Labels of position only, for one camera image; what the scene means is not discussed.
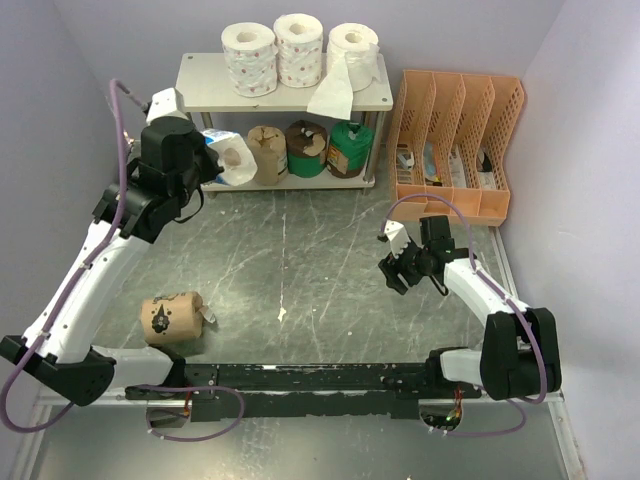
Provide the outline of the blue Tempo roll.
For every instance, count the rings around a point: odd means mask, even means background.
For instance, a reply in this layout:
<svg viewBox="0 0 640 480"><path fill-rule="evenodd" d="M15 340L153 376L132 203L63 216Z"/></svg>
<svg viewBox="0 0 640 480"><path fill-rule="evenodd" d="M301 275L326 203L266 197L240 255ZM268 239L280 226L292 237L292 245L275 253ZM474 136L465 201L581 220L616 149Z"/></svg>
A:
<svg viewBox="0 0 640 480"><path fill-rule="evenodd" d="M205 129L201 131L206 145L218 155L223 169L209 184L236 187L250 182L257 173L257 164L244 138L236 132Z"/></svg>

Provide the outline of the tan roll with label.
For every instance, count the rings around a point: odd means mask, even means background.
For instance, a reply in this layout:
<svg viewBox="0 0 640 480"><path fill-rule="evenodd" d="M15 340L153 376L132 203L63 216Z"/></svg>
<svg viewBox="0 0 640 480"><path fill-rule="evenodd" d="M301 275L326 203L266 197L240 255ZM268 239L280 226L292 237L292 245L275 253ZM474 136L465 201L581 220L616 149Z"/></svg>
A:
<svg viewBox="0 0 640 480"><path fill-rule="evenodd" d="M271 126L256 126L247 135L247 145L257 165L255 181L274 186L288 175L287 146L284 133Z"/></svg>

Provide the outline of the green roll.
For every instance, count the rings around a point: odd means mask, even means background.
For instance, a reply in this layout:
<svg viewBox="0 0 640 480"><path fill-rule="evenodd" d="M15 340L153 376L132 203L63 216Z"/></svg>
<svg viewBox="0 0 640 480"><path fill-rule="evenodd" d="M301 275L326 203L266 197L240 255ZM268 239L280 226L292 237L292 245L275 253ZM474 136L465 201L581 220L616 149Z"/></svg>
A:
<svg viewBox="0 0 640 480"><path fill-rule="evenodd" d="M313 178L325 169L328 135L324 127L298 120L285 131L288 169L301 178Z"/></svg>
<svg viewBox="0 0 640 480"><path fill-rule="evenodd" d="M326 163L338 178L358 176L367 161L374 139L373 130L364 124L339 121L331 130Z"/></svg>

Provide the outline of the rose-print roll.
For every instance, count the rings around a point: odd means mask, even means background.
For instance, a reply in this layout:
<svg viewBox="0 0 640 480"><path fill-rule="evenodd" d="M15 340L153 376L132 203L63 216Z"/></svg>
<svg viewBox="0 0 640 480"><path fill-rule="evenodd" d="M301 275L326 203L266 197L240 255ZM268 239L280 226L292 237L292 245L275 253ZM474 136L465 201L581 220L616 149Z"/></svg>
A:
<svg viewBox="0 0 640 480"><path fill-rule="evenodd" d="M273 25L279 81L291 88L315 86L322 76L323 26L307 14L280 16Z"/></svg>
<svg viewBox="0 0 640 480"><path fill-rule="evenodd" d="M275 34L267 26L243 22L221 33L226 68L233 90L247 98L274 92L278 85Z"/></svg>

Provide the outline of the plain white paper towel roll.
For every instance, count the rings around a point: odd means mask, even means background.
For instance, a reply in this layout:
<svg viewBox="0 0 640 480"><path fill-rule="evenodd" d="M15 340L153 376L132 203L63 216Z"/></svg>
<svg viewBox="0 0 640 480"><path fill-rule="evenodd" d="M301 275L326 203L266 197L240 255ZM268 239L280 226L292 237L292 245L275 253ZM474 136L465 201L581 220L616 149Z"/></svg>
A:
<svg viewBox="0 0 640 480"><path fill-rule="evenodd" d="M307 112L349 120L354 93L380 79L379 39L374 30L359 23L343 23L329 32L326 75L316 88Z"/></svg>

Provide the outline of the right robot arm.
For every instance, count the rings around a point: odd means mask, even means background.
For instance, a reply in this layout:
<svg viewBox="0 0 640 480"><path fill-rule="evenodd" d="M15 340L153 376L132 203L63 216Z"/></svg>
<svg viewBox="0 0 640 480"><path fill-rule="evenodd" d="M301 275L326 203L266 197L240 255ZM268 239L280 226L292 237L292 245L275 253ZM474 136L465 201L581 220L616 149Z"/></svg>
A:
<svg viewBox="0 0 640 480"><path fill-rule="evenodd" d="M405 226L387 220L379 235L390 253L379 262L388 288L404 295L428 278L446 296L459 297L484 328L479 349L452 347L430 355L426 390L443 398L459 383L481 387L494 400L540 401L560 389L556 321L510 295L467 248L458 248L446 216L420 220L422 243Z"/></svg>

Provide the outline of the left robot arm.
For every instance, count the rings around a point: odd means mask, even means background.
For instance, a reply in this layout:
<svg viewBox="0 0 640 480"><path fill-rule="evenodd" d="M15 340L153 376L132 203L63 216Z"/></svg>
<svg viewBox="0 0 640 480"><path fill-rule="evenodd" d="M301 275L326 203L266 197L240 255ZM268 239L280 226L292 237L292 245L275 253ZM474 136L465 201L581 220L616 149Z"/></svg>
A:
<svg viewBox="0 0 640 480"><path fill-rule="evenodd" d="M111 388L150 384L162 398L181 395L185 361L163 347L100 349L92 342L102 316L162 229L202 184L221 173L217 153L187 118L165 116L141 133L141 152L122 182L109 186L73 266L41 316L1 341L1 355L77 406Z"/></svg>

